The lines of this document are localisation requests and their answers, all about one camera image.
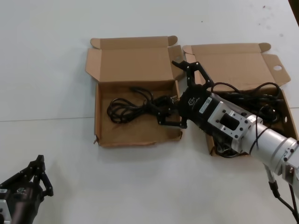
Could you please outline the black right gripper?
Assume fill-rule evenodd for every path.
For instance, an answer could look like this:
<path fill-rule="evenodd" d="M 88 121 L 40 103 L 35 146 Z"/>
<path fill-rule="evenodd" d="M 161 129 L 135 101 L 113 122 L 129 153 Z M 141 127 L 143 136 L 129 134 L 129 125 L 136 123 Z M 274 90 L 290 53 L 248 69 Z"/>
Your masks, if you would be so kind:
<path fill-rule="evenodd" d="M 192 121 L 202 131 L 210 136 L 222 136 L 223 133 L 218 128 L 208 122 L 208 119 L 220 103 L 220 100 L 212 96 L 208 88 L 214 85 L 214 82 L 201 66 L 199 62 L 188 63 L 182 61 L 180 63 L 172 61 L 175 67 L 186 72 L 187 86 L 178 104 L 168 104 L 167 110 L 151 104 L 149 107 L 153 115 L 156 116 L 157 122 L 162 126 L 173 126 L 181 129 L 187 128 L 187 120 Z M 199 71 L 205 80 L 200 85 L 195 83 L 195 72 Z M 180 121 L 167 121 L 166 118 L 171 116 L 172 112 L 178 112 Z"/>

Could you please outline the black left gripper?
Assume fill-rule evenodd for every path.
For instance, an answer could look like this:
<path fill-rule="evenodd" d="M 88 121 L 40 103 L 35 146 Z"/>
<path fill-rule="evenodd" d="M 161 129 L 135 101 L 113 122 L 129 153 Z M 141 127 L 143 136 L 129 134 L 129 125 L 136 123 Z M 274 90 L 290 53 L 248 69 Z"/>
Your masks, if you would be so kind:
<path fill-rule="evenodd" d="M 44 156 L 0 184 L 0 222 L 2 224 L 33 223 L 43 197 L 53 196 L 52 184 L 45 172 Z"/>

